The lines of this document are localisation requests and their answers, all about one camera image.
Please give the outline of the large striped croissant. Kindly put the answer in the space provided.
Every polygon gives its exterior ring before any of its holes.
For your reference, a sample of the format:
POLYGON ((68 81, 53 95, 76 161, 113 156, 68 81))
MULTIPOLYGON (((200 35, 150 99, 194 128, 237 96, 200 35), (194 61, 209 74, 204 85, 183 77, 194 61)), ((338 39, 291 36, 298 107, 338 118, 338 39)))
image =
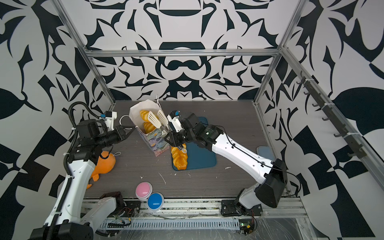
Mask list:
POLYGON ((157 129, 151 122, 144 122, 143 126, 145 129, 145 134, 149 134, 157 129))

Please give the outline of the small striped croissant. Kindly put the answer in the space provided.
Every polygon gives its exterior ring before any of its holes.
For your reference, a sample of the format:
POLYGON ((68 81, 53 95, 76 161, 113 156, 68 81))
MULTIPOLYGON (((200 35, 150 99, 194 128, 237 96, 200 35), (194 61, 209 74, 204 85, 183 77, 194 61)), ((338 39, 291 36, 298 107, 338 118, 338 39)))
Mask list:
POLYGON ((149 114, 150 114, 150 111, 148 111, 148 110, 141 110, 140 111, 140 117, 142 118, 142 120, 144 122, 150 122, 149 121, 149 114))

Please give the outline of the floral white paper bag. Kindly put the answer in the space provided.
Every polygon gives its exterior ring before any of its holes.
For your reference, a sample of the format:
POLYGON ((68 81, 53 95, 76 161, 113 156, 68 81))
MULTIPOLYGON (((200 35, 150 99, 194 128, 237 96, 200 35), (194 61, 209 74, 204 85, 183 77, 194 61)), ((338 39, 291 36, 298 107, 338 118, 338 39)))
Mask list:
POLYGON ((135 130, 139 132, 139 135, 142 138, 142 140, 152 150, 155 156, 159 156, 160 154, 168 150, 170 148, 170 145, 164 140, 164 136, 161 129, 156 129, 155 131, 149 134, 145 134, 145 129, 143 126, 144 121, 140 117, 141 110, 151 111, 158 117, 158 119, 162 117, 162 122, 166 121, 166 123, 163 122, 163 125, 165 125, 168 130, 168 121, 164 116, 160 103, 154 102, 152 100, 145 100, 145 101, 134 104, 130 108, 129 114, 123 115, 119 119, 119 124, 120 125, 122 124, 123 118, 128 117, 132 121, 133 127, 135 127, 135 130))

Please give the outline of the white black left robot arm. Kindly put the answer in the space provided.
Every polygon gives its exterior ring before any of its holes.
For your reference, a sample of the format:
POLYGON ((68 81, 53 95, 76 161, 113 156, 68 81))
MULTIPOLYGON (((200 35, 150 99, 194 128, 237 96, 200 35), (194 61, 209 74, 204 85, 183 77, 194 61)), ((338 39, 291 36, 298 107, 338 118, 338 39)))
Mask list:
POLYGON ((64 168, 67 173, 58 199, 44 225, 34 229, 31 240, 92 240, 103 221, 111 214, 118 214, 125 207, 121 192, 101 196, 97 205, 84 216, 81 208, 88 182, 101 159, 104 148, 126 140, 135 130, 134 126, 114 126, 115 116, 96 115, 90 120, 75 122, 74 108, 87 104, 72 103, 68 116, 74 130, 69 150, 64 154, 64 168))

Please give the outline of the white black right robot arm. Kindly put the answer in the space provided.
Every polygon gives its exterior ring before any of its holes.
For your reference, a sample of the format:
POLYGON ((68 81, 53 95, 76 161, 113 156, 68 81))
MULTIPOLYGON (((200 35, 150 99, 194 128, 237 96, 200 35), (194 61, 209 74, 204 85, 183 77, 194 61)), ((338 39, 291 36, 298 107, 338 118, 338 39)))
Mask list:
POLYGON ((165 136, 165 141, 172 147, 194 143, 230 160, 256 181, 237 196, 235 207, 238 212, 260 204, 274 209, 278 207, 290 174, 285 162, 257 155, 230 138, 224 127, 204 124, 193 113, 182 116, 179 111, 172 111, 166 122, 173 125, 173 130, 165 136))

